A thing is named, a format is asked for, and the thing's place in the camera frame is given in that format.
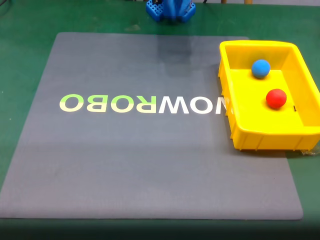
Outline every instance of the red ball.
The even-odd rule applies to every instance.
[[[285,105],[287,101],[287,95],[281,89],[273,89],[266,95],[266,102],[270,108],[279,109]]]

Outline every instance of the ball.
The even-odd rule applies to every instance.
[[[279,109],[285,105],[287,101],[287,95],[281,89],[273,89],[266,95],[266,102],[272,109]]]
[[[253,63],[251,71],[253,76],[255,76],[258,79],[263,79],[265,76],[269,74],[270,69],[270,64],[266,60],[260,59]]]

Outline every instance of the letter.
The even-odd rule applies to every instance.
[[[127,99],[128,100],[128,106],[124,109],[120,109],[117,107],[117,101],[119,99]],[[126,95],[120,95],[120,96],[116,96],[114,99],[112,99],[111,101],[111,108],[113,111],[117,112],[117,113],[126,113],[129,112],[133,107],[134,107],[134,100]]]
[[[196,107],[196,102],[198,100],[203,100],[206,102],[206,109],[205,110],[199,110],[197,107]],[[190,108],[197,114],[208,114],[212,111],[213,109],[213,104],[212,102],[210,101],[210,99],[204,97],[204,96],[197,96],[197,97],[194,97],[191,99],[190,101]]]
[[[183,113],[185,113],[185,114],[189,113],[183,96],[177,96],[176,97],[174,106],[172,106],[170,97],[164,96],[163,99],[162,99],[162,103],[160,105],[160,109],[159,109],[159,113],[160,114],[163,114],[165,112],[166,103],[168,103],[169,110],[170,110],[170,112],[172,114],[176,114],[177,113],[178,108],[179,108],[179,103],[181,103]]]
[[[221,114],[221,103],[223,104],[224,109],[227,110],[225,99],[223,96],[220,96],[218,97],[218,102],[216,103],[215,114]]]
[[[144,114],[155,114],[157,111],[157,100],[156,100],[156,96],[151,96],[151,102],[147,102],[147,100],[145,100],[145,98],[143,96],[136,96],[141,103],[139,103],[136,106],[136,109],[140,112],[140,113],[144,113]],[[150,106],[150,109],[143,109],[143,106]]]
[[[78,99],[78,104],[73,107],[73,108],[68,108],[66,107],[66,101],[69,98],[77,98]],[[75,112],[78,111],[80,108],[82,108],[82,106],[84,105],[84,98],[78,94],[69,94],[67,96],[64,96],[61,101],[60,101],[60,108],[65,111],[65,112]]]
[[[95,98],[102,99],[101,101],[94,101]],[[108,95],[92,95],[88,97],[88,102],[90,103],[86,109],[89,112],[95,113],[105,113],[107,111],[107,101]]]

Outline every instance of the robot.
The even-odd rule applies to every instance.
[[[156,21],[169,19],[187,22],[196,12],[192,0],[149,0],[146,12]]]

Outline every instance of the nowrobo logo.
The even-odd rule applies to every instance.
[[[74,107],[67,107],[66,102],[70,98],[76,98],[77,104]],[[163,114],[165,112],[165,109],[168,108],[169,112],[172,114],[176,114],[178,112],[178,109],[181,108],[184,114],[189,114],[189,108],[191,111],[193,111],[196,114],[208,114],[210,113],[213,108],[214,104],[212,101],[204,96],[197,96],[191,99],[189,102],[189,108],[187,107],[186,101],[183,96],[177,96],[175,99],[175,102],[171,101],[169,96],[164,96],[162,98],[160,108],[157,112],[157,97],[151,96],[151,100],[147,101],[143,96],[136,96],[139,103],[136,105],[136,110],[143,114]],[[127,106],[125,108],[118,108],[117,102],[120,99],[124,99],[127,101]],[[196,106],[196,103],[198,101],[203,101],[206,103],[205,109],[198,109]],[[91,95],[87,99],[88,105],[86,106],[86,109],[89,112],[94,113],[106,113],[107,107],[108,107],[108,95]],[[69,94],[64,96],[60,101],[60,108],[65,112],[75,112],[80,110],[83,105],[85,104],[84,98],[78,94]],[[218,97],[216,101],[216,108],[215,108],[215,114],[221,113],[221,105],[224,106],[224,109],[226,109],[225,100],[223,97]],[[110,107],[114,112],[117,113],[127,113],[131,111],[135,106],[134,99],[127,95],[119,95],[114,97],[111,100]]]

